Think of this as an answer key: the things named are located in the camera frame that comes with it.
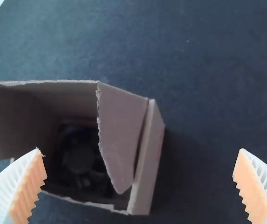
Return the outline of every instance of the dark object inside box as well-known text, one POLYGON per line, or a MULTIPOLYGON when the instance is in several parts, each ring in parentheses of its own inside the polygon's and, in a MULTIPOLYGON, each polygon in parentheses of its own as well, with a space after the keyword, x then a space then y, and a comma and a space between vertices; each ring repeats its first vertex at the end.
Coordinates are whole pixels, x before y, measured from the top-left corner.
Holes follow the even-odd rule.
POLYGON ((98 146, 98 127, 61 124, 44 189, 81 202, 114 204, 126 210, 130 190, 114 190, 98 146))

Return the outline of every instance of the cardboard edge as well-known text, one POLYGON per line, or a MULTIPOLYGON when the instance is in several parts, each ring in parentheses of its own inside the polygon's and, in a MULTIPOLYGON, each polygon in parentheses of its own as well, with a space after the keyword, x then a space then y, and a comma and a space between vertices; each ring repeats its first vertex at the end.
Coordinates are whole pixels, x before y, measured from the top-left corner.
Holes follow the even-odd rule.
POLYGON ((100 209, 109 210, 109 211, 112 211, 112 212, 115 212, 115 213, 120 213, 120 214, 123 214, 123 215, 129 215, 129 213, 127 211, 125 211, 125 210, 116 210, 114 208, 113 204, 100 204, 100 203, 93 203, 93 202, 79 202, 79 201, 76 201, 76 200, 72 199, 71 197, 63 197, 63 196, 55 195, 55 194, 49 193, 49 192, 47 192, 45 190, 43 190, 42 192, 44 194, 48 195, 48 196, 55 197, 55 198, 58 198, 60 200, 67 201, 69 203, 80 204, 80 205, 85 205, 85 206, 92 206, 92 207, 96 207, 96 208, 100 208, 100 209))
POLYGON ((27 80, 27 81, 0 81, 0 86, 4 87, 13 87, 18 85, 26 85, 26 84, 41 84, 41 83, 92 83, 97 84, 99 81, 97 80, 27 80))
POLYGON ((150 213, 160 161, 164 129, 165 124, 156 101, 151 99, 149 101, 143 136, 141 139, 136 175, 132 184, 130 200, 127 207, 127 212, 131 215, 149 215, 150 213), (152 165, 155 167, 146 167, 150 162, 153 162, 152 165))

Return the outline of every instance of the dark blue surface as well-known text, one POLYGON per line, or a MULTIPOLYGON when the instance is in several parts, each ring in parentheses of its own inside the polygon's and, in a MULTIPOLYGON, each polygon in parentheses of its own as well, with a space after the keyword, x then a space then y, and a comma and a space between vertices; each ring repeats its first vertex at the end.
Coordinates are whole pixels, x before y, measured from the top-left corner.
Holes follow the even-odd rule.
POLYGON ((167 125, 150 217, 41 195, 30 223, 246 224, 238 149, 267 162, 267 0, 5 0, 0 80, 95 79, 167 125))

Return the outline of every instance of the cardboard box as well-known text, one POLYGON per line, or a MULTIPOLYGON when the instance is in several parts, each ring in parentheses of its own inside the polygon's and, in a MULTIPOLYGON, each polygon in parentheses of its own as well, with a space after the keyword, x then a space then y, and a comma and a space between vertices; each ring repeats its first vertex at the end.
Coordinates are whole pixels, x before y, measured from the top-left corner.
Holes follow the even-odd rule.
POLYGON ((39 147, 50 169, 58 129, 66 120, 97 125, 99 149, 115 194, 89 198, 48 180, 44 192, 123 214, 149 214, 164 135, 155 100, 98 81, 0 82, 0 160, 39 147))

